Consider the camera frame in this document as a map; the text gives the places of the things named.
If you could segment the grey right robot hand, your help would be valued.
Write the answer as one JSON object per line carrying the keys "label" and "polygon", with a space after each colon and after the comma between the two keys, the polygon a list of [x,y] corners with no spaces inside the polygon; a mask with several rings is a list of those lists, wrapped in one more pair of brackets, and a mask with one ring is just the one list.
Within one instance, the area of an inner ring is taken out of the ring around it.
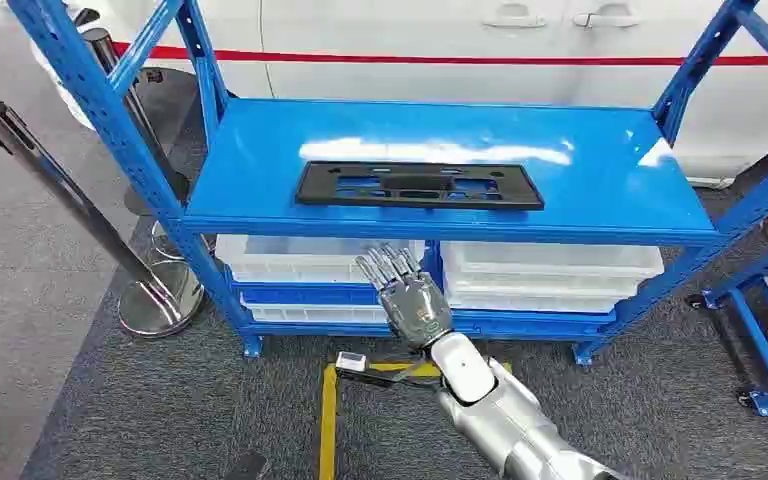
{"label": "grey right robot hand", "polygon": [[380,244],[355,263],[376,290],[390,330],[410,350],[426,349],[454,330],[448,302],[409,249]]}

